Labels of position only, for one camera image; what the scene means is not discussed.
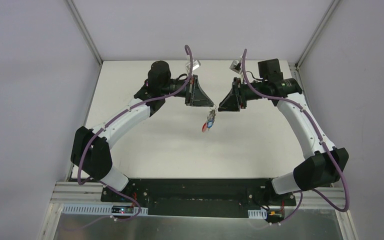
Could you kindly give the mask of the keyring with coloured keys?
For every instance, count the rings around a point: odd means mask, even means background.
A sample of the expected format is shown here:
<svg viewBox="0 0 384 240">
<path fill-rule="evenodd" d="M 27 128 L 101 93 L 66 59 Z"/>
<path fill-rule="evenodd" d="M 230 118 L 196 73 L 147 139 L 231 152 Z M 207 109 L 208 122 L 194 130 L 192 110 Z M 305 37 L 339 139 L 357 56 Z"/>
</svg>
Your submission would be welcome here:
<svg viewBox="0 0 384 240">
<path fill-rule="evenodd" d="M 209 131 L 213 127 L 215 119 L 216 119 L 216 115 L 217 115 L 217 107 L 214 106 L 209 111 L 209 113 L 208 113 L 208 115 L 206 117 L 206 121 L 205 121 L 205 123 L 203 124 L 203 126 L 201 128 L 201 132 L 202 133 L 205 133 L 206 131 Z"/>
</svg>

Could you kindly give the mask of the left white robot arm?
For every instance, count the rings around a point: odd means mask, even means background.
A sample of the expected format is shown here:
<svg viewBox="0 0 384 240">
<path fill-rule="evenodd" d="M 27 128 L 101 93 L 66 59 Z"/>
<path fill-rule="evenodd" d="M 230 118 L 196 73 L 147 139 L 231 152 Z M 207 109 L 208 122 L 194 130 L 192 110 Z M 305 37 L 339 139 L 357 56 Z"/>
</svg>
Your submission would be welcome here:
<svg viewBox="0 0 384 240">
<path fill-rule="evenodd" d="M 193 60 L 186 64 L 186 73 L 172 78 L 170 66 L 159 60 L 151 64 L 144 84 L 132 100 L 108 120 L 87 128 L 81 126 L 74 135 L 70 160 L 77 166 L 77 182 L 89 180 L 112 187 L 120 202 L 132 198 L 129 178 L 114 166 L 111 149 L 128 131 L 152 117 L 169 97 L 183 98 L 189 107 L 213 107 L 213 101 L 202 90 L 198 76 L 192 72 L 201 66 Z"/>
</svg>

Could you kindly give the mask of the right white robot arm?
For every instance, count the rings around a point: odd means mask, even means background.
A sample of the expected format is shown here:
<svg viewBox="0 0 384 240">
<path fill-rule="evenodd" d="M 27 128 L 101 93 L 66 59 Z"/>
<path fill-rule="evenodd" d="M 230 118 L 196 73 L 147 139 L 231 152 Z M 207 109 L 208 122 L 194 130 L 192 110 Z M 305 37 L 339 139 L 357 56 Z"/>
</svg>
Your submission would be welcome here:
<svg viewBox="0 0 384 240">
<path fill-rule="evenodd" d="M 271 100 L 291 126 L 304 157 L 292 172 L 268 181 L 264 200 L 276 205 L 286 193 L 312 190 L 338 181 L 346 189 L 343 171 L 349 154 L 345 148 L 337 148 L 321 130 L 298 82 L 284 77 L 277 58 L 258 62 L 260 78 L 250 82 L 244 62 L 240 58 L 230 65 L 240 77 L 233 79 L 231 90 L 219 104 L 218 111 L 239 112 L 247 107 L 248 101 Z"/>
</svg>

